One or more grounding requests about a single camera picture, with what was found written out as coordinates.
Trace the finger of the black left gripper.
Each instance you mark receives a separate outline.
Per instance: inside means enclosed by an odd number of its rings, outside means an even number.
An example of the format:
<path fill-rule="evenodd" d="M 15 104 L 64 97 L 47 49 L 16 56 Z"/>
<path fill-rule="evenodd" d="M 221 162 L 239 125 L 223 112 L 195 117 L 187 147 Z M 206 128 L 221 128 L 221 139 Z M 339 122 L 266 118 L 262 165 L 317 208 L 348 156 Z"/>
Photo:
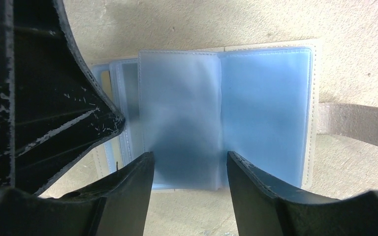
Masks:
<path fill-rule="evenodd" d="M 0 187 L 40 195 L 125 123 L 61 0 L 0 0 Z"/>

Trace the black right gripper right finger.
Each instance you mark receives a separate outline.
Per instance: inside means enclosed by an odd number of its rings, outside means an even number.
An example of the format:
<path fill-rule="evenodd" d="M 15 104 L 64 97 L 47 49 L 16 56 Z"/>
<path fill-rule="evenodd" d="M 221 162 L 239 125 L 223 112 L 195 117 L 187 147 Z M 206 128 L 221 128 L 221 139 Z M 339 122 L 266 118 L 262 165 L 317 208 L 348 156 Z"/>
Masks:
<path fill-rule="evenodd" d="M 378 236 L 378 190 L 345 200 L 314 194 L 230 151 L 227 174 L 241 236 Z"/>

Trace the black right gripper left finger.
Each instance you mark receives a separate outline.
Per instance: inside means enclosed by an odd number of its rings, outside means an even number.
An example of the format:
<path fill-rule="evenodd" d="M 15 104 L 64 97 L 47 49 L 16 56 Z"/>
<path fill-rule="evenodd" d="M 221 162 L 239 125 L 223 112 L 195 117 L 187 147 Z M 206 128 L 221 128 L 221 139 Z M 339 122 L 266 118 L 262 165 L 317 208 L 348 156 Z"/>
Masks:
<path fill-rule="evenodd" d="M 154 177 L 146 152 L 116 172 L 62 197 L 0 188 L 0 236 L 141 236 Z"/>

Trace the gold credit card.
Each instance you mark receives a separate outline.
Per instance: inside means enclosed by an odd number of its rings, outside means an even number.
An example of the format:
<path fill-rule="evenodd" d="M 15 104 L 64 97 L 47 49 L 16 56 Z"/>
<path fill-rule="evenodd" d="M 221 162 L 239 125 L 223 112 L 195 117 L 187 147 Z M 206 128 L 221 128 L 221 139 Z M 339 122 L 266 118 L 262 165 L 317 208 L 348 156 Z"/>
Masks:
<path fill-rule="evenodd" d="M 109 70 L 102 71 L 100 74 L 100 78 L 101 78 L 101 85 L 102 85 L 103 91 L 106 93 L 108 98 L 111 101 L 113 101 L 112 84 L 111 84 Z"/>

